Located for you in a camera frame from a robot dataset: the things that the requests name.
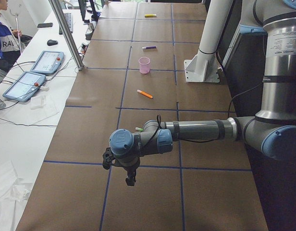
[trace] white stand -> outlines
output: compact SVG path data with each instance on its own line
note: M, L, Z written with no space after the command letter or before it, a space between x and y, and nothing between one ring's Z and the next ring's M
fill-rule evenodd
M215 52L232 3L233 0L211 0L198 53L184 61L187 82L220 82Z

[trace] pink cup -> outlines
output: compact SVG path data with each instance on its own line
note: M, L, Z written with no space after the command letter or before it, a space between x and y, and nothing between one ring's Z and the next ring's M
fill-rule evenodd
M147 74L150 71L150 59L148 57L141 57L138 60L139 72L142 74Z

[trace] purple marker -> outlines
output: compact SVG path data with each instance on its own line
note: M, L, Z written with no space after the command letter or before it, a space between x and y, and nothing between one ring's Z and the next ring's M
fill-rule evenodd
M156 46L152 46L152 47L142 47L143 50L148 50L148 49L156 49Z

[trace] person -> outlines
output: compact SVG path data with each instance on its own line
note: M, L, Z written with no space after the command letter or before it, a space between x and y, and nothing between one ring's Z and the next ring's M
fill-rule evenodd
M7 10L8 0L0 0L0 11ZM8 72L20 56L18 36L21 31L11 30L8 22L0 14L0 69Z

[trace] keyboard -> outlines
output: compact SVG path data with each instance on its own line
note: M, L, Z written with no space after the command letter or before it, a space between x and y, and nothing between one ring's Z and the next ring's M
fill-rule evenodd
M68 27L70 29L70 32L72 33L73 32L73 16L72 16L72 13L63 13L63 16L65 16L67 25L68 25Z

